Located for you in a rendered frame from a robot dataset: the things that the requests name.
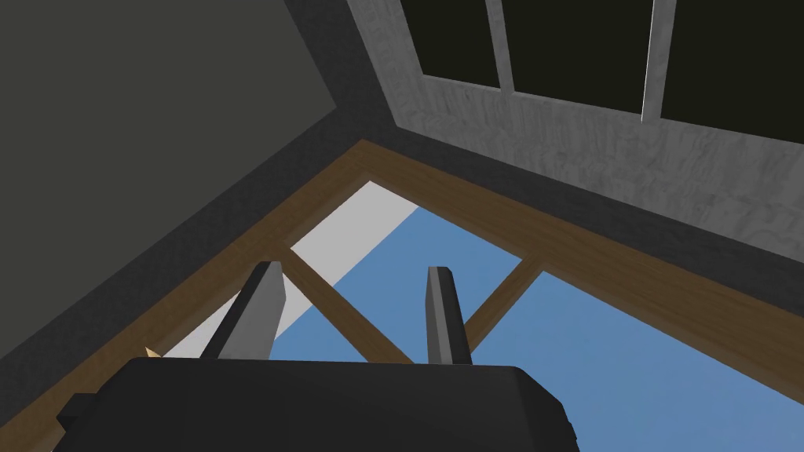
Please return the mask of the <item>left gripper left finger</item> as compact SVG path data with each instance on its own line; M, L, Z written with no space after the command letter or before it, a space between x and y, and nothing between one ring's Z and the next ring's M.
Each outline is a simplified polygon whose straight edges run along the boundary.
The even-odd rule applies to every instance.
M214 331L202 359L268 359L286 302L283 269L262 261Z

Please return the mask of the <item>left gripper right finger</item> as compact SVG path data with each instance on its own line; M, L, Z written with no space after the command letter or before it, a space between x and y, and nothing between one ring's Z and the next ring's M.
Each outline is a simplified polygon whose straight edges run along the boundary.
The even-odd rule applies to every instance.
M471 351L449 268L428 268L425 311L428 363L471 365Z

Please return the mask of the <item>brown wooden framed window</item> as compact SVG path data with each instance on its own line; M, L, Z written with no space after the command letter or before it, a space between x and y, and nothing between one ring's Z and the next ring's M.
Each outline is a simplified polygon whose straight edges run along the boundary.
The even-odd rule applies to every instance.
M220 308L259 261L290 281L368 361L407 356L292 246L373 181L521 259L468 320L476 348L540 272L548 272L737 372L804 404L804 318L552 217L394 151L360 140L294 190L153 308L0 427L0 452L49 452L56 414L75 392L97 390L146 344L165 352Z

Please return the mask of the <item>grey framed dark window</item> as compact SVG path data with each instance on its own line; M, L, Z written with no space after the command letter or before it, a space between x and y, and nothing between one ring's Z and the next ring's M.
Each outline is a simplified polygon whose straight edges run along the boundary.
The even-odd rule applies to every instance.
M502 0L480 0L496 87L426 75L400 0L347 0L402 129L804 262L804 144L518 93Z

